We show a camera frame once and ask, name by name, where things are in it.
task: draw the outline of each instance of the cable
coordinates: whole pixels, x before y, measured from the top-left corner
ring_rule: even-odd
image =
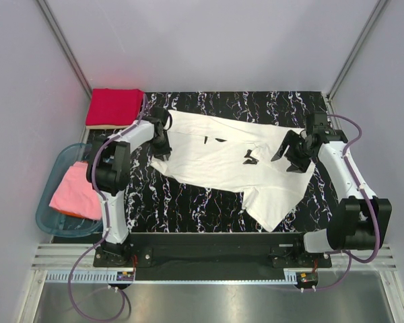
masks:
[[[361,139],[361,137],[362,137],[362,128],[356,122],[354,122],[353,120],[351,120],[351,119],[349,119],[349,118],[347,118],[345,116],[340,116],[338,114],[328,114],[328,116],[346,120],[347,122],[350,122],[352,125],[354,125],[355,128],[357,128],[357,130],[358,130],[358,136],[356,138],[354,138],[353,140],[351,140],[344,147],[343,158],[344,158],[345,165],[347,166],[347,169],[349,170],[349,173],[351,174],[351,177],[353,177],[353,180],[354,180],[356,186],[359,187],[359,191],[362,194],[362,196],[364,197],[364,200],[365,200],[365,202],[366,202],[366,204],[368,206],[368,209],[370,211],[372,224],[374,226],[374,235],[376,236],[376,243],[375,243],[374,250],[373,250],[371,256],[369,258],[367,258],[367,259],[358,258],[357,256],[354,256],[349,250],[345,250],[344,252],[346,254],[348,254],[350,257],[352,257],[354,260],[356,260],[358,262],[361,262],[362,264],[368,264],[369,262],[372,262],[377,257],[378,251],[380,250],[380,230],[378,228],[376,212],[374,211],[374,207],[371,204],[371,200],[370,200],[369,196],[366,194],[365,189],[362,186],[362,183],[359,181],[358,175],[355,173],[355,170],[351,166],[349,158],[347,156],[347,152],[349,151],[350,146],[353,145],[359,139]]]
[[[111,138],[109,138],[98,150],[96,156],[94,157],[94,162],[93,162],[93,169],[92,169],[92,184],[93,184],[93,188],[94,190],[100,195],[100,197],[103,200],[103,204],[104,204],[104,210],[105,210],[105,218],[106,218],[106,230],[105,230],[105,235],[102,239],[100,239],[97,243],[95,243],[92,247],[88,248],[75,262],[75,264],[73,265],[72,269],[70,270],[70,275],[69,278],[67,280],[67,292],[69,294],[69,299],[70,302],[73,306],[73,308],[75,309],[75,311],[82,316],[83,318],[93,321],[93,322],[112,322],[114,320],[116,320],[123,312],[124,307],[125,307],[125,300],[127,298],[127,295],[124,291],[122,291],[121,289],[116,288],[115,291],[118,291],[121,294],[121,297],[123,298],[123,304],[121,306],[121,309],[119,310],[119,312],[111,317],[111,318],[107,318],[107,319],[97,319],[97,318],[92,318],[91,316],[88,316],[87,314],[85,314],[84,312],[82,312],[80,310],[80,308],[78,307],[77,303],[75,302],[73,295],[72,295],[72,288],[71,288],[71,279],[73,276],[73,272],[75,271],[76,267],[78,266],[79,262],[82,260],[83,257],[85,257],[89,252],[91,252],[92,250],[95,250],[98,246],[101,245],[101,243],[103,241],[106,240],[106,238],[109,235],[109,230],[110,230],[110,217],[109,217],[109,209],[108,209],[108,199],[106,198],[106,196],[103,194],[103,192],[98,188],[97,184],[96,184],[96,167],[98,165],[99,162],[99,158],[100,155],[102,153],[102,151],[110,144],[112,143],[114,140],[120,138],[120,136],[122,135],[126,135],[127,133],[129,133],[130,131],[132,131],[134,128],[136,128],[139,123],[142,120],[142,116],[144,114],[144,110],[146,108],[147,105],[147,96],[146,94],[143,95],[143,103],[142,103],[142,109],[141,112],[139,113],[139,118],[136,122],[136,124],[132,124],[129,127],[127,127],[126,129],[122,130],[121,132],[119,132],[117,135],[112,136]]]
[[[351,166],[349,158],[347,156],[347,152],[349,151],[350,146],[353,145],[359,139],[361,139],[361,137],[362,137],[362,128],[356,122],[354,122],[353,120],[351,120],[351,119],[349,119],[349,118],[347,118],[345,116],[340,116],[338,114],[328,114],[328,116],[346,120],[347,122],[350,122],[352,125],[354,125],[355,128],[357,128],[357,130],[358,130],[358,136],[356,138],[354,138],[353,140],[351,140],[349,143],[347,143],[347,145],[344,147],[343,158],[344,158],[345,165],[347,166],[347,169],[349,170],[349,173],[351,174],[351,177],[353,177],[353,180],[354,180],[356,186],[360,187],[359,191],[362,194],[362,196],[364,197],[364,200],[365,200],[365,202],[366,202],[366,204],[368,206],[368,209],[370,210],[371,220],[372,220],[372,224],[374,226],[374,235],[376,236],[376,243],[375,243],[375,246],[374,246],[374,250],[373,250],[371,256],[368,259],[358,258],[357,256],[353,255],[349,250],[344,250],[343,252],[346,253],[349,256],[349,264],[348,264],[347,269],[345,270],[343,276],[338,281],[333,283],[332,285],[325,286],[325,287],[320,287],[320,288],[314,289],[314,291],[316,291],[316,290],[318,290],[318,291],[327,291],[329,289],[332,289],[332,288],[338,286],[344,280],[344,278],[346,278],[346,276],[349,274],[352,259],[354,259],[354,260],[356,260],[358,262],[364,263],[364,264],[368,264],[369,262],[373,261],[377,257],[378,251],[380,249],[380,230],[378,229],[378,222],[377,222],[376,213],[374,212],[374,208],[372,207],[370,198],[368,197],[368,195],[366,194],[364,188],[362,187],[362,183],[359,181],[358,175],[355,173],[355,170]],[[340,252],[341,251],[330,252],[329,254],[338,254]],[[313,290],[312,289],[305,289],[303,291],[308,292],[308,291],[313,291]]]
[[[318,259],[316,258],[314,260],[314,268],[312,269],[312,273],[315,273],[317,271],[317,267],[318,267]]]
[[[91,298],[93,295],[98,294],[99,292],[105,291],[107,289],[110,289],[110,286],[105,286],[105,287],[98,288],[98,289],[92,291],[90,294],[86,295],[83,299],[79,300],[76,304],[80,305],[80,304],[84,303],[85,301],[87,301],[87,299]],[[128,315],[128,317],[129,317],[130,316],[130,311],[131,311],[131,303],[130,303],[130,299],[127,296],[126,293],[125,293],[125,299],[126,299],[127,305],[129,306],[129,315]],[[66,313],[68,311],[71,311],[71,310],[75,309],[73,306],[70,306],[69,308],[66,308],[66,309],[62,310],[57,306],[55,300],[53,300],[53,307],[58,313]]]

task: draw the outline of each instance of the transparent blue tray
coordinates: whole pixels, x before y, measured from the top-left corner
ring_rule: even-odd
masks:
[[[69,167],[77,161],[87,160],[90,149],[91,145],[76,143],[68,146],[57,157],[36,212],[36,223],[42,231],[65,238],[84,237],[100,231],[102,221],[70,217],[49,207]]]

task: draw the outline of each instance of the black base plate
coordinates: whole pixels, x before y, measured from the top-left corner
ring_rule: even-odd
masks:
[[[270,254],[273,251],[284,254],[285,248],[280,246],[291,245],[301,237],[302,234],[295,233],[134,233],[125,242],[131,251],[127,259],[117,262],[111,255],[97,250],[94,266],[133,266],[131,256],[136,255],[137,281],[284,279],[283,268],[311,268],[314,263],[274,259]],[[330,260],[317,256],[319,267],[330,267]]]

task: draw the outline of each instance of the pink cloth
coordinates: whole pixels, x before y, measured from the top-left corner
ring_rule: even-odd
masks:
[[[67,170],[49,206],[64,214],[100,220],[100,201],[87,181],[87,167],[87,163],[77,161]]]

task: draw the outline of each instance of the folded red towel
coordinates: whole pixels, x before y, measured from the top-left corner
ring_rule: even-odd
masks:
[[[143,99],[138,89],[93,89],[88,129],[120,129],[135,121]]]

